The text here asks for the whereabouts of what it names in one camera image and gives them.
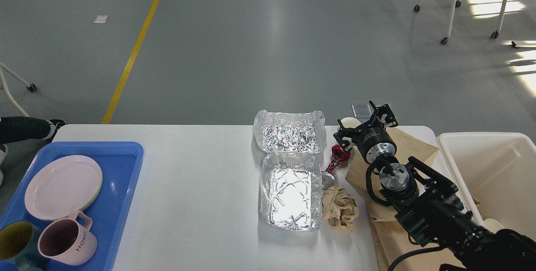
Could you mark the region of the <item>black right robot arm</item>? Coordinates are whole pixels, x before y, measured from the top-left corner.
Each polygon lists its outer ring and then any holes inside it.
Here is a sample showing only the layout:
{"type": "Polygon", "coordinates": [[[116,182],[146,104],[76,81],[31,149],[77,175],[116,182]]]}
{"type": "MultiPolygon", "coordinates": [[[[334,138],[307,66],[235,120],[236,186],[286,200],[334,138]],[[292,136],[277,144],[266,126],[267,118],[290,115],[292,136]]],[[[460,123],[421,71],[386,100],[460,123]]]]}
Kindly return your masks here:
{"type": "Polygon", "coordinates": [[[511,229],[493,233],[477,225],[473,212],[463,213],[455,183],[416,157],[401,164],[396,143],[387,133],[387,128],[398,126],[390,105],[369,104],[373,112],[368,121],[339,119],[333,136],[344,152],[357,149],[368,164],[364,182],[369,197],[393,207],[408,240],[420,246],[399,256],[388,269],[412,256],[448,249],[463,271],[534,270],[534,240],[511,229]]]}

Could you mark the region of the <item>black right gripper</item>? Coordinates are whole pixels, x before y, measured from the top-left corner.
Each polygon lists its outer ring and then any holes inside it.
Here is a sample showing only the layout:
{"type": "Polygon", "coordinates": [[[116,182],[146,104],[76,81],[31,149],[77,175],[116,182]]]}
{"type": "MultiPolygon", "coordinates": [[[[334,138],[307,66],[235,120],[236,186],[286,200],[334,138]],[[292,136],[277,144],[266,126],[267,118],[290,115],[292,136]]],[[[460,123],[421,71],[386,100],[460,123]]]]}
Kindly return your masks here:
{"type": "Polygon", "coordinates": [[[368,101],[368,103],[373,108],[368,127],[359,126],[356,128],[356,133],[343,132],[345,128],[339,129],[338,126],[334,138],[348,152],[356,148],[363,160],[369,165],[378,158],[389,163],[396,163],[397,146],[387,133],[386,128],[398,126],[398,121],[389,104],[377,106],[373,101],[368,101]]]}

